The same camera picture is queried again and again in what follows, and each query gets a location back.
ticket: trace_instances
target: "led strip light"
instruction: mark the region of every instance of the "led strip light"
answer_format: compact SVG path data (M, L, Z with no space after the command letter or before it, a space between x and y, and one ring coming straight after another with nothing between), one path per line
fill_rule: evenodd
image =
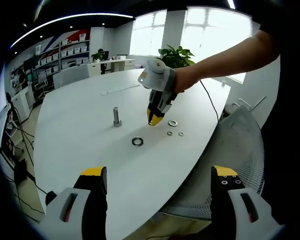
M19 42L21 39L23 39L24 37L28 36L29 34L33 33L34 31L47 26L49 24L55 23L57 21L61 21L64 19L70 19L70 18L76 18L76 17L83 17L83 16L97 16L97 15L101 15L101 16L116 16L116 17L124 17L124 18L130 18L132 19L133 16L129 16L129 15L124 15L124 14L116 14L116 13L101 13L101 12L95 12L95 13L82 13L82 14L76 14L76 15L71 15L71 16L64 16L64 17L60 17L57 18L55 20L52 21L48 21L40 26L35 27L34 29L31 29L30 31L28 31L26 34L24 34L23 36L21 36L17 41L15 41L11 46L10 49L17 43Z

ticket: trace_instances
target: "window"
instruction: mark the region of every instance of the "window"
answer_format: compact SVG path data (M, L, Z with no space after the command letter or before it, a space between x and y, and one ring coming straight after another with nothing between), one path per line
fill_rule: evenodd
M220 53L252 35L250 16L213 7L188 7L181 46L190 49L195 63ZM243 83L246 73L228 76Z
M139 16L133 22L130 55L159 56L167 10Z

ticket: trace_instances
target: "human arm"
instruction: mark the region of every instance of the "human arm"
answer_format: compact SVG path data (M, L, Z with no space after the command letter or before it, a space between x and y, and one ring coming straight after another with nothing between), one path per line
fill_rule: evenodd
M223 77L262 68L279 56L277 42L269 33L259 30L239 44L210 56L194 65L176 70L175 92L180 93L200 79Z

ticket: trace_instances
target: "green plant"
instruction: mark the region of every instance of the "green plant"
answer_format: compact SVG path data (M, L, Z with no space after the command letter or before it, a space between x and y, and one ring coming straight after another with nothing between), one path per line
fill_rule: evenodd
M103 53L102 52L96 52L95 54L92 54L91 57L92 57L92 60L97 60L97 59L101 60L102 57L103 57Z
M190 60L191 56L194 56L189 49L183 49L182 46L179 46L177 50L175 50L172 46L168 45L169 48L158 49L160 53L160 59L165 63L169 68L182 68L186 66L190 66L195 64Z

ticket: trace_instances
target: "metal bolt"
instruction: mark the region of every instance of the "metal bolt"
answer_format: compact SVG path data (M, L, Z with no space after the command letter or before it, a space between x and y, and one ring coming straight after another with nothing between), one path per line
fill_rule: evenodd
M119 114L118 114L118 107L115 106L113 108L113 117L114 117L114 121L113 121L113 126L115 127L121 127L122 123L121 120L119 120Z

